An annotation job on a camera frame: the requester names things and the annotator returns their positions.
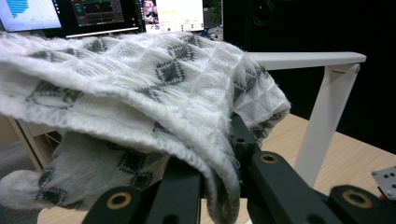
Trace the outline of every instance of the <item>wooden desk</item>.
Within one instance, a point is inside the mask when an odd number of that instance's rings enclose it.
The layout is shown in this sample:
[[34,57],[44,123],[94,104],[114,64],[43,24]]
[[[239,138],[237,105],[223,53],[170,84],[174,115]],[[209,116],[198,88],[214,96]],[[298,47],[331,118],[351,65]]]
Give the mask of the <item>wooden desk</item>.
[[[278,153],[294,165],[298,150],[303,141],[307,120],[288,115],[276,125],[264,140],[262,150]],[[337,185],[353,185],[379,195],[377,184],[371,172],[396,165],[396,155],[378,147],[340,133],[333,137],[328,154],[323,162],[314,189],[329,195],[330,189]],[[246,200],[241,200],[241,211],[237,224],[249,220]],[[205,200],[202,202],[201,223],[213,223],[207,215]],[[39,224],[81,223],[86,212],[69,211],[62,208],[44,209],[38,216]]]

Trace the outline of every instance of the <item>computer monitor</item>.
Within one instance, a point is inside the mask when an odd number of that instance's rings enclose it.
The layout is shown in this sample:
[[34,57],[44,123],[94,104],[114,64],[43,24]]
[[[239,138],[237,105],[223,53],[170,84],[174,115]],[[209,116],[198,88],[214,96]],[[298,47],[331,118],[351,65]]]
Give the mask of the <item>computer monitor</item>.
[[0,21],[6,32],[61,27],[51,0],[0,0]]
[[138,31],[138,0],[52,0],[66,38]]
[[203,0],[139,0],[147,33],[204,30]]

